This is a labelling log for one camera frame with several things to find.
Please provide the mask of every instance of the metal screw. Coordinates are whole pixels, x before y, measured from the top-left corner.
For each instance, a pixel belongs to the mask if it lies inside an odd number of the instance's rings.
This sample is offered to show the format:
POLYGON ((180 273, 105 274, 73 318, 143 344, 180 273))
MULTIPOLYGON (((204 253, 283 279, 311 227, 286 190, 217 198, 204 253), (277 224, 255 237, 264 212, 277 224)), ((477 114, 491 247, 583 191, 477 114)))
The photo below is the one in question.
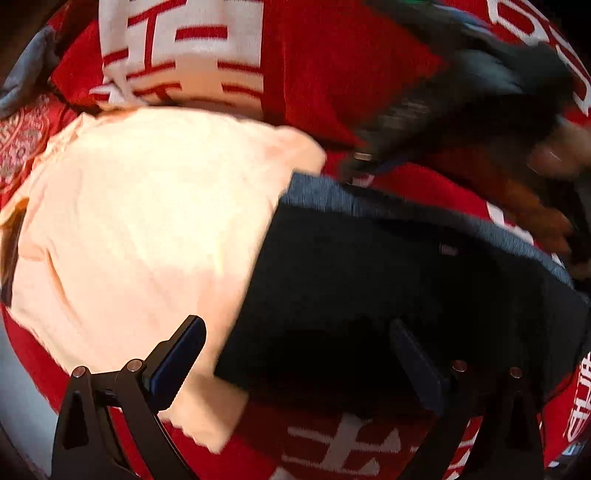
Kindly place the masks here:
POLYGON ((361 161, 370 161, 371 160, 371 154, 369 154, 369 153, 355 152, 353 157, 355 160, 361 160, 361 161))
POLYGON ((463 373, 468 370, 468 364, 464 360, 454 360, 452 362, 452 368, 459 373, 463 373))
POLYGON ((72 376, 75 377, 75 378, 80 378, 85 373, 86 373, 86 367, 80 366, 80 367, 76 367, 73 370, 72 376))
POLYGON ((521 378, 521 377, 523 377, 523 372, 521 371, 521 368, 519 368, 519 367, 511 367, 509 369, 509 373, 511 374, 511 376, 513 378, 521 378))
POLYGON ((142 368, 142 361, 141 360, 130 360, 127 363, 127 370, 129 370, 130 372, 137 372, 140 368, 142 368))

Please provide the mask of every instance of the black bracket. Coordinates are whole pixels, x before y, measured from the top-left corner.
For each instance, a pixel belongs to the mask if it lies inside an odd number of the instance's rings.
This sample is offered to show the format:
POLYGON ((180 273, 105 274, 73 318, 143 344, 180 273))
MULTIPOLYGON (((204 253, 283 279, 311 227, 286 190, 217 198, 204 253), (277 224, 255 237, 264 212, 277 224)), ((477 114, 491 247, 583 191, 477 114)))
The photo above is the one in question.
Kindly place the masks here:
POLYGON ((109 407, 123 411, 154 480, 198 480, 160 423, 205 345, 205 322, 190 315, 146 360, 118 372, 72 372, 53 445, 51 480, 137 480, 121 449, 109 407))
POLYGON ((482 425, 460 479, 543 480, 537 412, 521 369, 511 368, 502 378, 494 378, 454 362, 453 371, 456 381, 445 412, 398 480, 442 479, 483 399, 482 425))

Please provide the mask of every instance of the finger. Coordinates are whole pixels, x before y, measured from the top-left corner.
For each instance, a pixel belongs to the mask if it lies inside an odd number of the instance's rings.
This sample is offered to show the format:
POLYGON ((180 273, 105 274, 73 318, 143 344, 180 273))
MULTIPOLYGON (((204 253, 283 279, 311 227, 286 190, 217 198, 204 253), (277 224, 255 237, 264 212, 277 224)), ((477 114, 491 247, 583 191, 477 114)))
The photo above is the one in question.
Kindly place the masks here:
POLYGON ((481 149, 474 149, 471 154, 462 153, 455 152, 453 157, 440 155, 432 159, 431 165, 444 174, 463 180, 477 194, 501 207, 536 240, 543 239, 545 250, 569 251, 563 237, 571 232, 571 224, 562 213, 545 208, 532 190, 510 178, 481 149))
POLYGON ((478 195, 509 212, 529 213, 543 208, 533 191, 511 179, 481 148, 436 155, 429 160, 428 166, 455 180, 462 180, 478 195))
POLYGON ((570 252, 569 243, 563 236, 560 237, 538 237, 535 241, 538 242, 542 250, 552 254, 564 255, 570 252))
POLYGON ((568 265, 569 273, 577 280, 585 280, 591 278, 591 261, 579 263, 576 265, 568 265))
POLYGON ((528 159, 528 165, 545 177, 575 178, 591 166, 591 129, 563 120, 528 159))
POLYGON ((528 213, 515 214, 517 224, 535 234, 536 238, 563 237, 572 233, 569 220, 558 210, 542 208, 528 213))

